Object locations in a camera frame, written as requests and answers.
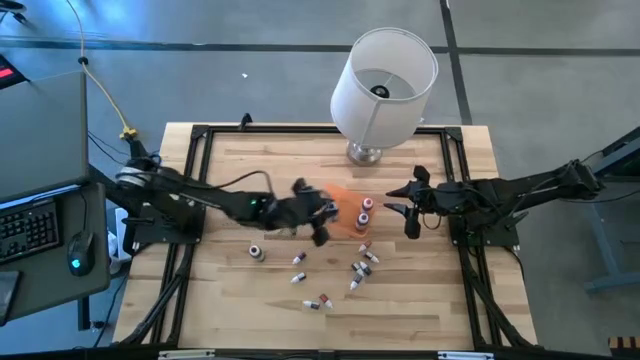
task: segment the table lamp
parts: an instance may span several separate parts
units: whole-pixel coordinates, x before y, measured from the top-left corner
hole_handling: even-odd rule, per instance
[[[360,37],[331,97],[333,122],[349,140],[347,157],[373,165],[382,149],[408,140],[437,75],[433,52],[408,31],[380,28]]]

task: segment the computer monitor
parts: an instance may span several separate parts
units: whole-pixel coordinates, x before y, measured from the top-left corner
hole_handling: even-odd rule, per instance
[[[0,204],[88,179],[84,73],[0,90],[0,118]]]

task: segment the cable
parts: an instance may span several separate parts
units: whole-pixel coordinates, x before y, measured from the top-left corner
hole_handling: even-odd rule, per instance
[[[87,74],[87,76],[91,78],[91,80],[93,80],[93,82],[100,88],[100,90],[102,90],[107,100],[109,100],[109,102],[111,103],[111,106],[113,106],[113,109],[118,114],[118,117],[120,118],[120,121],[122,122],[122,126],[123,126],[121,137],[124,136],[124,134],[135,135],[137,133],[136,129],[129,127],[129,125],[127,124],[127,121],[124,119],[124,116],[122,115],[122,112],[120,111],[120,108],[118,108],[118,105],[116,105],[115,101],[113,101],[113,98],[111,97],[107,89],[105,89],[104,86],[102,86],[100,81],[98,81],[98,79],[96,79],[96,77],[93,76],[91,71],[89,71],[89,69],[87,68],[88,61],[87,61],[87,58],[85,57],[85,52],[84,52],[84,30],[82,29],[82,22],[80,21],[80,16],[78,15],[78,12],[76,11],[75,7],[73,7],[73,5],[69,0],[66,0],[66,1],[69,7],[71,8],[71,11],[73,11],[73,14],[76,16],[76,20],[78,21],[78,28],[80,29],[80,59],[78,59],[78,61],[80,62],[80,64],[82,64],[82,70],[84,71],[85,74]]]
[[[323,189],[310,189],[310,190],[299,190],[298,194],[313,194],[320,193],[320,195],[324,195],[327,198],[331,199],[331,194],[329,194],[326,190]]]
[[[149,171],[141,171],[141,172],[137,172],[137,173],[126,173],[126,172],[120,172],[116,174],[116,179],[123,177],[123,176],[131,176],[132,174],[136,174],[136,175],[149,175],[149,176],[159,176],[162,177],[165,180],[169,180],[169,181],[173,181],[173,182],[180,182],[179,180],[170,178],[166,175],[163,174],[159,174],[159,173],[155,173],[155,172],[149,172]],[[269,188],[269,193],[273,194],[273,186],[271,184],[271,177],[269,176],[269,174],[266,171],[263,170],[256,170],[256,171],[252,171],[249,173],[246,173],[236,179],[233,179],[227,183],[221,184],[221,185],[198,185],[198,184],[189,184],[189,183],[183,183],[184,186],[186,187],[190,187],[190,188],[194,188],[194,189],[203,189],[203,190],[217,190],[217,189],[222,189],[225,188],[227,186],[233,185],[241,180],[244,180],[246,178],[248,178],[249,176],[252,175],[256,175],[256,174],[262,174],[264,175],[265,179],[267,180],[267,187]]]
[[[624,198],[627,198],[631,195],[635,195],[637,193],[640,193],[640,189],[632,191],[626,195],[622,195],[622,196],[618,196],[612,199],[605,199],[605,200],[586,200],[586,201],[580,201],[580,200],[565,200],[565,199],[559,199],[560,201],[564,201],[564,202],[571,202],[571,203],[576,203],[576,204],[599,204],[599,203],[605,203],[605,202],[613,202],[613,201],[618,201],[618,200],[622,200]]]
[[[522,281],[525,281],[524,280],[524,266],[522,266],[522,260],[520,260],[520,256],[518,256],[518,254],[516,254],[516,252],[513,251],[513,249],[508,247],[508,246],[503,246],[503,248],[505,250],[507,250],[507,252],[511,253],[511,255],[513,255],[513,257],[516,259],[516,261],[518,262],[518,265],[520,265],[520,274],[522,274]]]
[[[102,146],[98,145],[98,143],[90,135],[87,136],[87,137],[89,138],[89,140],[91,140],[94,143],[95,146],[98,147],[98,149],[100,149],[100,151],[102,151],[105,155],[107,155],[109,157],[109,159],[113,160],[114,162],[116,162],[116,163],[118,163],[118,164],[120,164],[122,166],[125,166],[125,164],[123,162],[116,160],[113,156],[111,156],[111,154],[109,154],[105,149],[103,149]]]
[[[256,174],[263,174],[264,175],[265,179],[267,180],[267,187],[269,188],[269,192],[273,194],[273,186],[271,185],[271,177],[269,176],[269,174],[267,174],[266,171],[263,171],[263,170],[256,170],[256,171],[252,171],[252,172],[246,173],[246,174],[244,174],[244,175],[242,175],[242,176],[240,176],[240,177],[238,177],[238,178],[236,178],[234,180],[231,180],[231,181],[229,181],[227,183],[224,183],[222,185],[213,186],[213,188],[214,189],[222,189],[222,188],[225,188],[227,186],[233,185],[233,184],[237,183],[240,180],[244,180],[244,179],[248,178],[249,176],[256,175]]]
[[[148,158],[151,159],[152,161],[153,161],[153,159],[158,159],[156,164],[158,166],[162,165],[162,156],[160,156],[160,154],[158,154],[156,152],[152,152],[151,155],[148,156]]]
[[[424,214],[422,214],[422,225],[424,225],[427,229],[429,230],[436,230],[440,227],[440,224],[442,223],[442,216],[438,216],[438,223],[436,224],[436,226],[434,227],[430,227],[429,225],[427,225],[427,222],[424,221]]]
[[[84,215],[82,220],[82,232],[87,230],[87,199],[85,199],[84,194],[82,193],[82,189],[78,189],[80,193],[80,197],[82,197],[82,201],[84,202]]]
[[[533,194],[536,190],[538,190],[539,188],[541,188],[543,185],[546,185],[547,183],[550,183],[554,180],[560,179],[563,176],[565,176],[568,172],[569,172],[570,167],[567,166],[567,168],[562,172],[562,174],[560,174],[560,176],[558,176],[557,178],[549,178],[546,180],[543,180],[541,182],[538,183],[538,185],[534,186],[531,188],[531,190],[529,190],[526,194],[524,194],[520,200],[518,200],[518,202],[516,202],[516,204],[513,206],[513,208],[511,209],[511,211],[509,212],[509,214],[507,214],[507,216],[505,216],[502,219],[506,219],[511,217],[516,211],[518,211],[518,207],[520,207],[520,205],[522,205],[522,203],[524,202],[524,200],[531,194]]]
[[[467,187],[464,186],[462,188],[462,190],[464,191],[471,191],[472,193],[478,194],[480,195],[480,197],[482,197],[489,205],[491,205],[491,207],[499,214],[502,215],[500,212],[500,209],[498,208],[498,206],[496,204],[494,204],[486,195],[484,195],[483,193],[481,193],[480,191],[472,188],[472,187]],[[424,189],[419,189],[415,192],[415,194],[422,192],[422,191],[431,191],[431,192],[440,192],[440,193],[444,193],[444,194],[457,194],[460,191],[459,190],[454,190],[454,191],[447,191],[447,190],[441,190],[441,189],[436,189],[436,188],[424,188]]]
[[[100,141],[104,146],[111,148],[111,150],[117,152],[118,154],[124,155],[126,157],[129,157],[129,154],[127,154],[124,151],[120,151],[118,149],[116,149],[115,147],[113,147],[112,145],[110,145],[109,143],[107,143],[106,141],[100,139],[98,136],[96,136],[96,134],[92,133],[91,130],[87,130],[87,132],[89,133],[90,136],[93,136],[96,140]]]
[[[100,339],[102,339],[102,335],[104,335],[104,329],[107,328],[107,323],[109,322],[109,317],[111,317],[111,311],[113,311],[113,306],[116,303],[116,298],[118,297],[118,293],[120,292],[120,289],[126,282],[127,282],[127,275],[124,275],[122,277],[122,282],[120,282],[120,285],[118,286],[115,293],[113,294],[113,299],[111,300],[111,306],[109,306],[109,311],[107,311],[107,318],[104,319],[104,325],[102,326],[102,329],[100,329],[100,334],[98,335],[96,342],[93,344],[93,347],[98,347],[98,344],[100,343]]]

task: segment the small bottle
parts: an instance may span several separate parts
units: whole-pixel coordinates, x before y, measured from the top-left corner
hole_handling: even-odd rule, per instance
[[[307,278],[307,275],[305,273],[300,273],[300,274],[294,276],[293,279],[291,279],[291,283],[292,284],[297,284],[297,283],[299,283],[300,281],[302,281],[302,280],[304,280],[306,278]]]
[[[333,309],[333,303],[329,300],[329,297],[325,294],[320,294],[320,300],[324,303],[326,307],[329,309]]]
[[[371,198],[362,200],[362,212],[368,213],[371,209],[373,209],[373,200]]]
[[[364,276],[364,272],[362,271],[362,269],[360,268],[360,264],[358,264],[357,262],[354,262],[353,264],[351,264],[351,268],[353,269],[353,271],[355,271],[358,275],[362,275]]]
[[[360,261],[360,268],[367,276],[371,275],[372,273],[371,268],[369,267],[369,265],[367,265],[366,262]]]
[[[356,220],[356,230],[363,231],[367,225],[369,225],[369,215],[367,213],[360,214]]]
[[[300,254],[298,254],[298,256],[296,256],[295,258],[293,258],[293,265],[297,265],[300,263],[300,261],[304,260],[304,258],[307,257],[307,254],[303,251]]]
[[[249,255],[258,262],[264,261],[264,251],[262,251],[258,245],[251,245],[251,247],[249,247]]]
[[[351,281],[351,286],[349,288],[351,290],[354,290],[355,288],[358,287],[358,285],[360,285],[361,281],[362,281],[362,275],[356,274],[356,276],[353,278],[353,281]]]
[[[378,257],[373,255],[371,252],[367,251],[366,253],[364,253],[364,257],[366,257],[367,259],[373,261],[374,263],[379,263],[380,260],[378,260]]]
[[[309,309],[313,309],[313,310],[320,309],[320,303],[315,302],[315,301],[305,300],[305,301],[302,302],[302,305],[308,307]]]
[[[362,245],[360,245],[360,249],[358,249],[358,252],[363,252],[367,250],[370,246],[371,246],[371,240],[367,240],[363,242]]]

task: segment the wooden tabletop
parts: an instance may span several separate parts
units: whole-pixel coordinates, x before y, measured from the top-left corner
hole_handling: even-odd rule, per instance
[[[184,169],[190,123],[167,124],[160,155],[164,165]],[[472,178],[498,176],[489,131],[462,127]],[[370,225],[371,251],[380,258],[373,274],[356,290],[350,264],[363,260],[360,240],[332,233],[314,248],[308,227],[295,239],[286,233],[243,228],[215,209],[207,210],[202,242],[196,248],[187,294],[180,347],[270,349],[433,350],[472,347],[457,250],[450,244],[446,220],[435,231],[423,227],[418,240],[403,234],[403,219],[381,204],[384,193],[411,178],[413,166],[431,172],[431,184],[443,182],[444,166],[437,137],[418,135],[385,151],[371,168],[352,165],[340,134],[218,134],[207,181],[220,184],[253,170],[265,170],[278,197],[291,196],[298,177],[317,188],[332,183],[367,194],[378,206]],[[198,174],[203,145],[198,149]],[[458,165],[454,161],[457,179]],[[266,190],[254,176],[230,187]],[[431,224],[435,216],[427,216]],[[248,255],[251,244],[266,251],[262,263]],[[299,265],[291,261],[305,250]],[[132,264],[114,340],[126,337],[155,301],[164,268],[166,245],[153,245]],[[487,262],[496,302],[522,335],[535,343],[520,268],[511,254],[487,248]],[[304,271],[307,279],[290,284]],[[326,294],[334,308],[312,310],[303,300]],[[173,301],[165,320],[171,324]],[[489,338],[484,309],[483,334]]]

